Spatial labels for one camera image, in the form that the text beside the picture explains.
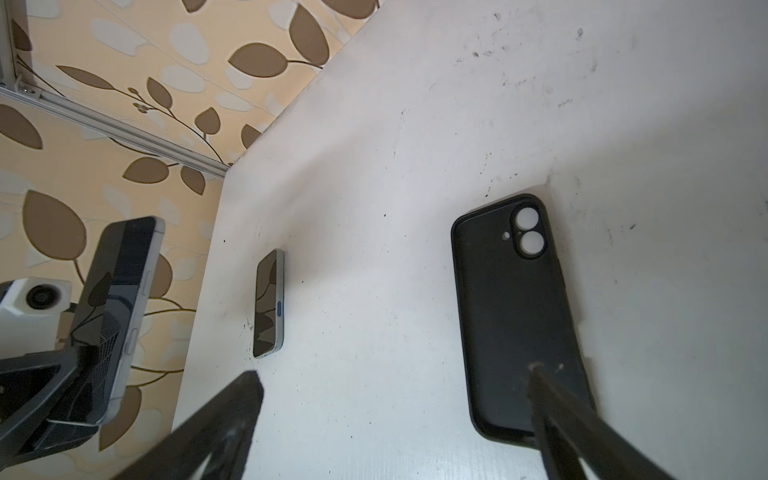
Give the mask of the black phone case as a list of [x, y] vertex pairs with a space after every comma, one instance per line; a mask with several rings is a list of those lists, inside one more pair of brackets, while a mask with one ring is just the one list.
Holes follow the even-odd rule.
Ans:
[[471, 421], [533, 446], [530, 365], [595, 405], [546, 206], [517, 194], [459, 217], [450, 238]]

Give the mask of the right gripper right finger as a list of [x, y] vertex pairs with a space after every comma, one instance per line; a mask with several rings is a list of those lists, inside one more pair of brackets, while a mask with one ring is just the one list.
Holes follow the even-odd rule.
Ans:
[[529, 366], [527, 396], [535, 440], [550, 479], [668, 479], [539, 363]]

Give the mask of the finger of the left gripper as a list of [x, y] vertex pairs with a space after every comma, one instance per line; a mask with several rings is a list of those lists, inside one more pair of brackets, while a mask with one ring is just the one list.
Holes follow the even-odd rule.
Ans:
[[1, 466], [8, 468], [76, 448], [97, 432], [55, 420], [66, 395], [90, 372], [96, 349], [67, 347], [1, 361]]

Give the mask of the black phone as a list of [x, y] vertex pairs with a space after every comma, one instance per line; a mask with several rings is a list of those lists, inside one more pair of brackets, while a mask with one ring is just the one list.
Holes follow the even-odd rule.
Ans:
[[83, 368], [50, 422], [100, 426], [119, 412], [164, 233], [156, 216], [103, 230], [68, 336], [68, 345], [85, 354]]

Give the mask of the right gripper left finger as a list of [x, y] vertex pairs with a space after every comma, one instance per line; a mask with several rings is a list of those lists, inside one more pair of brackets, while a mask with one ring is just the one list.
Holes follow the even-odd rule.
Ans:
[[264, 399], [256, 371], [241, 373], [118, 479], [240, 479]]

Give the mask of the black smartphone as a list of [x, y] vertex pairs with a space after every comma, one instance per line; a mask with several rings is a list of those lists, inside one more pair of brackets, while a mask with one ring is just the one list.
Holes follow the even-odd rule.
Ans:
[[256, 269], [253, 348], [254, 358], [281, 349], [284, 342], [284, 252], [272, 250]]

